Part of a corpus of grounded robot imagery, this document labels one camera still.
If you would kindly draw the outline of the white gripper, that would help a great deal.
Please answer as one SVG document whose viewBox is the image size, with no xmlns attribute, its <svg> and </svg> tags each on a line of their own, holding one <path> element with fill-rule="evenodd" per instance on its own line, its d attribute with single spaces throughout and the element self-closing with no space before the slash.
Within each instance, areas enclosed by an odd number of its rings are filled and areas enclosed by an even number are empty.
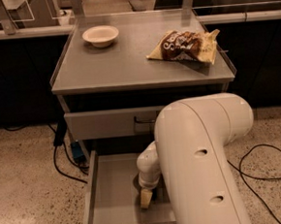
<svg viewBox="0 0 281 224">
<path fill-rule="evenodd" d="M 150 201 L 155 201 L 158 195 L 156 186 L 160 180 L 161 167 L 155 142 L 152 142 L 139 155 L 137 168 L 139 169 L 138 181 L 142 188 L 140 191 L 140 206 L 145 209 L 149 208 Z"/>
</svg>

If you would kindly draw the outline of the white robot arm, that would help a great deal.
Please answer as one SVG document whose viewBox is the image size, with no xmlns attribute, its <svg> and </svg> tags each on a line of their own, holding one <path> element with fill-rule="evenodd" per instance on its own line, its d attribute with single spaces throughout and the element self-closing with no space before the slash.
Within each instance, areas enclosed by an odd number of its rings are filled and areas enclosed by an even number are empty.
<svg viewBox="0 0 281 224">
<path fill-rule="evenodd" d="M 227 92 L 170 103 L 137 161 L 140 186 L 165 181 L 176 224 L 251 224 L 224 147 L 253 120 L 249 104 Z"/>
</svg>

